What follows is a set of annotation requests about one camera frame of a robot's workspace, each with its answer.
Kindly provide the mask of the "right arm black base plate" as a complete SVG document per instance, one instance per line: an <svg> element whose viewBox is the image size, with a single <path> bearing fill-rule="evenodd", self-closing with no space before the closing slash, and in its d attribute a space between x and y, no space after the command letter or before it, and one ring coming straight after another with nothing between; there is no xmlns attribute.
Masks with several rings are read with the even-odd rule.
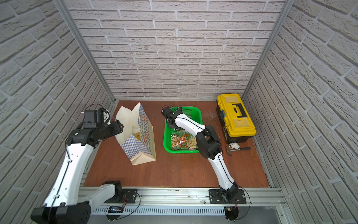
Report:
<svg viewBox="0 0 358 224"><path fill-rule="evenodd" d="M234 194L225 193L221 189L209 189L210 204L246 204L246 196L243 189L238 189Z"/></svg>

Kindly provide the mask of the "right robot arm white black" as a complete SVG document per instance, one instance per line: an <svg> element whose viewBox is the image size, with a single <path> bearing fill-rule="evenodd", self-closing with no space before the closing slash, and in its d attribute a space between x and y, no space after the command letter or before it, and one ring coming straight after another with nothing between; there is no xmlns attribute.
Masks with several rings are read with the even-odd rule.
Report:
<svg viewBox="0 0 358 224"><path fill-rule="evenodd" d="M169 127L183 129L196 138L197 147L201 156L207 159L219 183L219 196L226 203L235 203L239 187L226 167L223 159L223 150L220 139L213 126L204 126L189 118L182 108L173 109L164 106L161 114L165 117Z"/></svg>

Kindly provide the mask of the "white blue checkered paper bag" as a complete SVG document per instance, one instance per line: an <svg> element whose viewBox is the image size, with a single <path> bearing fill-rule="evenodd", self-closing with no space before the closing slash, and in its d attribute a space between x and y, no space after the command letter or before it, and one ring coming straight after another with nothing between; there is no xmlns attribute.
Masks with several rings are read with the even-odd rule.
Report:
<svg viewBox="0 0 358 224"><path fill-rule="evenodd" d="M157 160L153 126L138 103L132 110L120 107L116 119L123 124L123 132L116 140L133 166Z"/></svg>

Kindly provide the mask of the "yellow corn packet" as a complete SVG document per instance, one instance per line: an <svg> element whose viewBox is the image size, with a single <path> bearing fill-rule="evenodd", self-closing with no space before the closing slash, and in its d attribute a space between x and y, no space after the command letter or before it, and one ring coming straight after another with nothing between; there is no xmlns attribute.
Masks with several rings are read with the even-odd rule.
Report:
<svg viewBox="0 0 358 224"><path fill-rule="evenodd" d="M134 133L133 136L138 139L139 141L141 141L141 132L138 133Z"/></svg>

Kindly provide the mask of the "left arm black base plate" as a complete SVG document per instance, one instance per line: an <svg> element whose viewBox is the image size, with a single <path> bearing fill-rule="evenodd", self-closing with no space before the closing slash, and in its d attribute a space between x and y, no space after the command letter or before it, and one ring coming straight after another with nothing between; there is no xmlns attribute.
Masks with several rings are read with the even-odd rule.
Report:
<svg viewBox="0 0 358 224"><path fill-rule="evenodd" d="M116 190L115 196L105 201L105 203L127 203L134 204L137 198L137 189L122 189Z"/></svg>

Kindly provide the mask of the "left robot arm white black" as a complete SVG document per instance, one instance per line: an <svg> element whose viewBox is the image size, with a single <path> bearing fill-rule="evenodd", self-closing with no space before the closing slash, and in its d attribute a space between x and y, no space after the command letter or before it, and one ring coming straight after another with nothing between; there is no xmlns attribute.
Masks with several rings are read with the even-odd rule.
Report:
<svg viewBox="0 0 358 224"><path fill-rule="evenodd" d="M78 200L81 177L100 141L123 132L123 125L111 121L108 110L83 111L84 120L65 141L65 157L55 184L43 205L34 208L31 220L37 224L86 224L91 212L108 200L121 200L120 181L107 181L83 201Z"/></svg>

